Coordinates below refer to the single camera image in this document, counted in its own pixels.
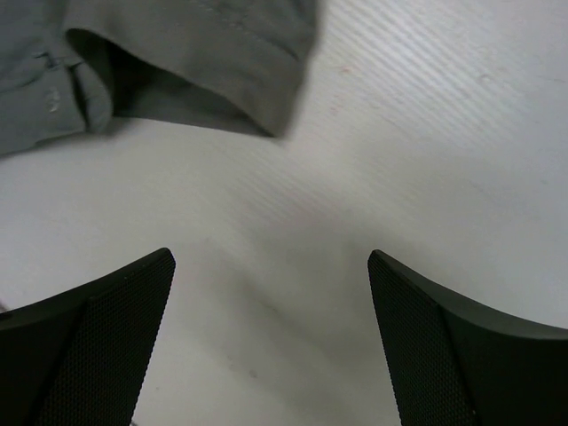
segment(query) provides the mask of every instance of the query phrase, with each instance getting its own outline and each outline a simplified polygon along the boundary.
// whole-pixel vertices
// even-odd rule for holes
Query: gray shirt
[[[316,0],[0,0],[0,154],[112,115],[280,135]]]

